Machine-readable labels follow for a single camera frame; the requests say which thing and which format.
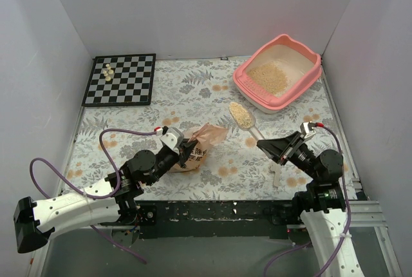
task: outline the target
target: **bag with text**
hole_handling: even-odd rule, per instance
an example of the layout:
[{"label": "bag with text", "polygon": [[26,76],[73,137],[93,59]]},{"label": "bag with text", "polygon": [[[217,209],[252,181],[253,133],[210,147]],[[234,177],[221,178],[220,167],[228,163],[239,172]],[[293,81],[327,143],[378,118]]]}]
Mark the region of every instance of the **bag with text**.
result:
[{"label": "bag with text", "polygon": [[199,127],[195,127],[183,132],[185,139],[196,139],[198,143],[186,161],[186,168],[183,169],[178,164],[175,164],[169,172],[187,172],[198,169],[205,161],[207,152],[213,146],[223,142],[226,139],[228,131],[226,128],[207,123],[200,129]]}]

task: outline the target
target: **white backdrop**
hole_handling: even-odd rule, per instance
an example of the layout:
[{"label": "white backdrop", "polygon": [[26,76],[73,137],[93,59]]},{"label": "white backdrop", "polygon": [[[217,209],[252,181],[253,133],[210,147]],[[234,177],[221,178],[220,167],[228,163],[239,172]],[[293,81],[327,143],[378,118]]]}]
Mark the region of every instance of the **white backdrop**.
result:
[{"label": "white backdrop", "polygon": [[[44,157],[63,167],[91,58],[59,0],[0,0],[0,276],[25,276],[30,254],[18,254],[17,201],[42,198],[29,163]],[[54,194],[57,178],[35,167]]]},{"label": "white backdrop", "polygon": [[368,195],[379,200],[404,276],[412,276],[411,0],[351,0],[324,54]]},{"label": "white backdrop", "polygon": [[349,0],[61,0],[92,57],[251,55],[281,33],[323,53]]}]

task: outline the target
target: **floral mat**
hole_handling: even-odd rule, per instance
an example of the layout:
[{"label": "floral mat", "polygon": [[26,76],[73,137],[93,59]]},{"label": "floral mat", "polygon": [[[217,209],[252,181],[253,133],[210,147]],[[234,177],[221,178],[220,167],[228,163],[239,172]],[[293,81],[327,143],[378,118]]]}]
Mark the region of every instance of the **floral mat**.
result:
[{"label": "floral mat", "polygon": [[[312,87],[276,114],[253,107],[236,89],[232,74],[244,60],[157,61],[152,103],[147,107],[85,108],[66,176],[85,187],[113,172],[98,143],[103,129],[152,131],[156,126],[174,126],[181,131],[206,122],[229,128],[224,142],[212,148],[203,165],[191,172],[168,173],[140,200],[286,200],[305,190],[310,177],[292,164],[282,167],[280,186],[274,187],[271,161],[256,146],[250,134],[241,131],[229,113],[234,101],[249,108],[256,126],[267,138],[285,137],[299,130],[304,121],[319,121],[337,130],[322,82]],[[141,149],[160,149],[156,137],[121,133],[107,134],[104,145],[120,167]],[[335,147],[329,134],[319,130],[308,142],[319,154]],[[345,157],[346,188],[356,198],[352,169]]]}]

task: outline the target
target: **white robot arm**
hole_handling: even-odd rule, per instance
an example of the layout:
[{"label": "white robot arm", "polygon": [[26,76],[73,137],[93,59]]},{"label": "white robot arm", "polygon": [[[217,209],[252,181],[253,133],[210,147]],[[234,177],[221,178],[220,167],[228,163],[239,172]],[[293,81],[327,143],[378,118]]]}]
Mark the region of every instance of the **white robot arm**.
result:
[{"label": "white robot arm", "polygon": [[[315,124],[304,123],[301,132],[285,138],[261,139],[257,147],[276,164],[282,166],[291,161],[313,178],[306,185],[306,191],[295,194],[292,205],[296,217],[307,228],[319,266],[329,264],[320,275],[363,276],[347,229],[349,207],[338,181],[343,175],[342,155],[327,149],[314,156],[304,142],[314,135],[315,127]],[[18,252],[36,250],[60,234],[87,225],[134,224],[139,218],[140,225],[154,222],[152,211],[136,205],[135,198],[144,192],[141,183],[154,184],[176,163],[184,167],[197,144],[196,140],[184,139],[174,128],[158,132],[162,135],[163,148],[156,155],[147,150],[139,151],[128,160],[119,171],[120,189],[110,198],[92,199],[85,194],[110,194],[117,183],[115,173],[86,187],[83,195],[72,192],[36,202],[30,197],[21,199],[14,215]]]}]

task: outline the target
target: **litter box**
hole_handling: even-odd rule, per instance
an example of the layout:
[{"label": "litter box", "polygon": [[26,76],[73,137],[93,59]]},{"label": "litter box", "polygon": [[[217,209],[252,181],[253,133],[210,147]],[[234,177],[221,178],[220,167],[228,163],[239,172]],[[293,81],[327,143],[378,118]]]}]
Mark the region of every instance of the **litter box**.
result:
[{"label": "litter box", "polygon": [[[248,75],[248,72],[253,70],[250,74],[256,76],[257,70],[268,68],[270,65],[276,65],[280,70],[283,80],[279,82],[285,85],[283,91],[276,95],[268,92]],[[250,103],[271,114],[296,100],[321,74],[321,56],[289,35],[281,34],[262,46],[237,68],[233,80]]]}]

